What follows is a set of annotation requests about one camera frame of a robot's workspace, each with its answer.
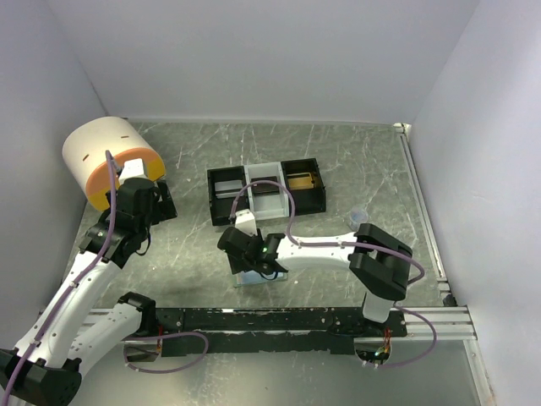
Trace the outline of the green card holder wallet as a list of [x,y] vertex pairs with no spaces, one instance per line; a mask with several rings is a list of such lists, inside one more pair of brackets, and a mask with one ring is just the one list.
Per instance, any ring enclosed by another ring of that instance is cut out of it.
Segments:
[[287,280],[287,274],[284,272],[274,272],[271,275],[261,275],[255,271],[240,272],[233,276],[235,287],[244,287],[262,283],[273,283]]

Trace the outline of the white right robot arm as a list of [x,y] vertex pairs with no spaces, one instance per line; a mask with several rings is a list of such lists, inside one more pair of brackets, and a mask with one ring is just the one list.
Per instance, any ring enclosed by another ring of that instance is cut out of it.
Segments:
[[344,270],[365,287],[360,330],[371,337],[388,325],[394,303],[406,298],[411,249],[374,224],[335,237],[288,238],[283,233],[263,237],[227,228],[217,248],[227,254],[233,274],[257,272],[263,277],[299,270]]

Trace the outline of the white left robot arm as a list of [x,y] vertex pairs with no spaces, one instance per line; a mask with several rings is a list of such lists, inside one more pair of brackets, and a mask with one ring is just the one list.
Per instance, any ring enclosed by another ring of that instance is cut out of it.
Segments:
[[83,377],[126,337],[158,331],[156,302],[127,293],[102,321],[80,328],[133,255],[143,255],[152,226],[177,217],[167,183],[129,178],[107,192],[111,207],[87,230],[61,287],[33,327],[1,352],[3,405],[67,405]]

